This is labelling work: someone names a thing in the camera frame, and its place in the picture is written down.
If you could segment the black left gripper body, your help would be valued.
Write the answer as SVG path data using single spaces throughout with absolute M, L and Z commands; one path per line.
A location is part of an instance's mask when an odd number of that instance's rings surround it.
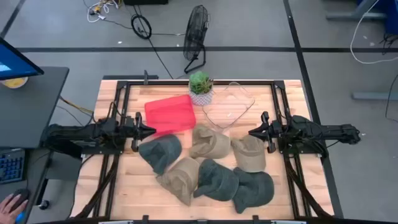
M 127 116 L 124 123 L 125 135 L 132 138 L 131 149 L 133 152 L 138 151 L 138 141 L 142 140 L 142 115 L 137 112 L 135 117 Z

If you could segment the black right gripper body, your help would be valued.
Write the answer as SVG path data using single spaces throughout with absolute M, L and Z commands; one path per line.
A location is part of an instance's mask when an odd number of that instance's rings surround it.
M 278 138 L 282 132 L 282 125 L 278 119 L 269 122 L 269 114 L 264 111 L 261 115 L 261 120 L 264 128 L 264 132 L 267 134 L 266 140 L 268 142 L 267 151 L 268 153 L 273 153 L 276 151 L 275 143 L 273 138 Z

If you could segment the khaki cap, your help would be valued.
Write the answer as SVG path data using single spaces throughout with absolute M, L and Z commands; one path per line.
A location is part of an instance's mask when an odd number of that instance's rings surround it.
M 262 172 L 266 168 L 264 142 L 251 135 L 241 139 L 232 139 L 233 150 L 237 166 L 249 173 Z
M 231 140 L 228 136 L 198 124 L 192 132 L 189 155 L 192 158 L 222 159 L 230 153 L 230 147 Z
M 192 194 L 198 184 L 200 163 L 191 157 L 184 157 L 172 168 L 156 177 L 156 181 L 183 204 L 190 206 Z

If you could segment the dark green cap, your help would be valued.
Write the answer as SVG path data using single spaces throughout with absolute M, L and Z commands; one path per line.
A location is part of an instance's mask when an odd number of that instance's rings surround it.
M 243 213 L 249 207 L 266 205 L 273 199 L 274 181 L 268 173 L 249 173 L 238 167 L 233 172 L 239 179 L 238 189 L 233 197 L 237 213 Z
M 213 159 L 204 159 L 198 171 L 197 189 L 193 197 L 209 197 L 217 201 L 230 201 L 239 187 L 237 175 L 229 168 L 222 166 Z
M 173 134 L 161 136 L 139 146 L 140 156 L 152 167 L 154 173 L 162 175 L 166 168 L 181 155 L 182 145 Z

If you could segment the red plastic tray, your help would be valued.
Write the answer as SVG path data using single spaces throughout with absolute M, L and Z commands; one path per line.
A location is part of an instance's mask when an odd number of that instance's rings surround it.
M 144 110 L 147 125 L 156 129 L 158 136 L 192 129 L 197 123 L 189 95 L 150 101 Z

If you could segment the clear plastic bin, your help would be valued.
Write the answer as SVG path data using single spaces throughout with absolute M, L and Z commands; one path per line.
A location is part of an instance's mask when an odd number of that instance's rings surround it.
M 203 106 L 203 112 L 213 126 L 226 129 L 237 122 L 254 103 L 252 94 L 238 82 L 231 82 L 213 92 L 211 103 Z

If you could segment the succulent in white pot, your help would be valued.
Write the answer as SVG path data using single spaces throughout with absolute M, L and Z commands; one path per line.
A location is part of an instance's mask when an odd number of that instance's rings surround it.
M 197 71 L 189 78 L 189 95 L 194 105 L 209 105 L 213 96 L 213 79 L 202 71 Z

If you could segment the black floor fan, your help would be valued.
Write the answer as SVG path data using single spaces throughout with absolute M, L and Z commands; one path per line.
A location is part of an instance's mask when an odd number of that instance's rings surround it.
M 209 15 L 207 9 L 203 5 L 195 6 L 190 14 L 184 44 L 183 56 L 190 61 L 184 68 L 185 74 L 188 74 L 206 64 L 206 48 L 204 40 L 208 30 Z M 190 65 L 198 60 L 200 52 L 203 52 L 203 62 L 196 67 L 190 68 Z

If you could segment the grey desk foot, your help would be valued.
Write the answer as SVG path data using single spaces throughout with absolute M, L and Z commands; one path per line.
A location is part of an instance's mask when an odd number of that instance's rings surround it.
M 355 100 L 395 100 L 398 101 L 398 93 L 392 92 L 353 92 L 351 94 Z

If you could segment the black keyboard tray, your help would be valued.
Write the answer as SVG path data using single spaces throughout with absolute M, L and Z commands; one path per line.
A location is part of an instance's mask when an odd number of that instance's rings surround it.
M 51 151 L 46 148 L 24 149 L 25 166 L 24 178 L 19 182 L 0 184 L 0 202 L 18 189 L 28 189 L 30 195 L 25 210 L 17 217 L 16 224 L 26 224 L 30 211 L 37 203 L 37 196 L 41 191 L 44 175 L 47 171 Z

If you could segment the black keyboard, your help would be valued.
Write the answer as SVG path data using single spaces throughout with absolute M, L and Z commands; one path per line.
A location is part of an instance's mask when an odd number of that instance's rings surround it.
M 22 181 L 24 166 L 24 149 L 0 149 L 0 184 Z

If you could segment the black computer mouse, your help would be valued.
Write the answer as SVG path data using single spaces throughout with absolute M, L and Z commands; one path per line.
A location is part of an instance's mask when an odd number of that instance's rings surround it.
M 30 191 L 28 189 L 18 189 L 13 193 L 11 199 L 13 200 L 15 197 L 19 196 L 17 203 L 22 203 L 29 198 L 29 195 Z

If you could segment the computer monitor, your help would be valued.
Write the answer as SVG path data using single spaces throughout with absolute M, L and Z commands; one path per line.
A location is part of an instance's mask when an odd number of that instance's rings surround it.
M 0 37 L 0 80 L 43 75 L 44 71 Z

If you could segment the person's hand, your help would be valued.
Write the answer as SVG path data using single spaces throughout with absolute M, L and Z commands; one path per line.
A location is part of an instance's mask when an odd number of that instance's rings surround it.
M 28 200 L 24 200 L 18 207 L 13 209 L 13 206 L 17 204 L 21 195 L 13 194 L 8 195 L 0 203 L 0 224 L 15 224 L 18 215 L 24 211 Z

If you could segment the blue object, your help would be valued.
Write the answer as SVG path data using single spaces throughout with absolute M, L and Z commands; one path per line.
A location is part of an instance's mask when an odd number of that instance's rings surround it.
M 398 35 L 398 0 L 359 0 L 358 6 L 365 6 L 367 9 L 355 28 L 357 32 L 360 24 L 364 19 L 367 20 L 383 20 L 385 31 L 388 34 Z

